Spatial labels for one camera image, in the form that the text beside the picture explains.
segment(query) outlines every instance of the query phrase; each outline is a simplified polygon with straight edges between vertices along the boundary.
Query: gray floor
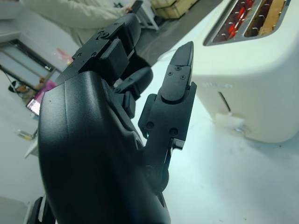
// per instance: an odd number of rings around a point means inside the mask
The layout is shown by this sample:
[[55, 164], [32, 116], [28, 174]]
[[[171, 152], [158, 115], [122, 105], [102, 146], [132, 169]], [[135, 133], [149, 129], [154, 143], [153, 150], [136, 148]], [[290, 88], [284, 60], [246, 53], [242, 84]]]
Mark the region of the gray floor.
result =
[[178, 20], [167, 20], [159, 31], [144, 29], [136, 46], [138, 54], [150, 65], [171, 49], [222, 0], [199, 0]]

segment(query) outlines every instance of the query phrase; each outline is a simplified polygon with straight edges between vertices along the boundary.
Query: toaster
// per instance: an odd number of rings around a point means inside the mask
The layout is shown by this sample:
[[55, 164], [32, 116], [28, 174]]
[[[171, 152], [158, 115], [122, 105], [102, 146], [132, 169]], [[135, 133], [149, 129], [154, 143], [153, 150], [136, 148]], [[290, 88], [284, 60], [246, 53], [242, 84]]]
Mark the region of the toaster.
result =
[[194, 42], [193, 81], [214, 122], [277, 143], [299, 131], [297, 0], [223, 0]]

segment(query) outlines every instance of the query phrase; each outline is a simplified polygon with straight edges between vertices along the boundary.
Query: toaster slot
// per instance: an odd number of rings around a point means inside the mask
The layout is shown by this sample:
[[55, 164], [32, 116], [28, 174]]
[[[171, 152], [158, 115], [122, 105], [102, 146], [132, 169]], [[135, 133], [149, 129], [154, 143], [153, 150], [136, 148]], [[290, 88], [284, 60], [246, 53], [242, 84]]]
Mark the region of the toaster slot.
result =
[[213, 42], [232, 39], [238, 32], [255, 0], [238, 0], [223, 23]]
[[273, 33], [291, 0], [231, 0], [207, 35], [204, 46], [247, 41]]
[[275, 28], [285, 0], [264, 0], [256, 12], [245, 37], [262, 36], [269, 34]]

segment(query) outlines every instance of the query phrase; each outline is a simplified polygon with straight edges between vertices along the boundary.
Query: red heating element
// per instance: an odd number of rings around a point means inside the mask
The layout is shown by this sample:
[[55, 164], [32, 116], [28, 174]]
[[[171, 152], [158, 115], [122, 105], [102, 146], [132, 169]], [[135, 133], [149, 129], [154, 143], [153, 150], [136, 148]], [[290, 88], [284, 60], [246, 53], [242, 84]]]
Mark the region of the red heating element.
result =
[[254, 0], [238, 0], [213, 42], [223, 42], [233, 38], [245, 20], [253, 3]]

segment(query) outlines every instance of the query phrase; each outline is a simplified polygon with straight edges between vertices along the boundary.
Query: laptop screen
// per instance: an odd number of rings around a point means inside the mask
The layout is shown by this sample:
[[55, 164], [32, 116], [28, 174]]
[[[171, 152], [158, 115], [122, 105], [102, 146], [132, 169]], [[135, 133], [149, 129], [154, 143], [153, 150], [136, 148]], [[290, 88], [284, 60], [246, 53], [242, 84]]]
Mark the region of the laptop screen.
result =
[[29, 101], [26, 107], [31, 110], [35, 115], [39, 116], [39, 110], [41, 107], [41, 102], [43, 99], [43, 95], [46, 91], [49, 91], [56, 87], [55, 83], [52, 81], [48, 81], [43, 88]]

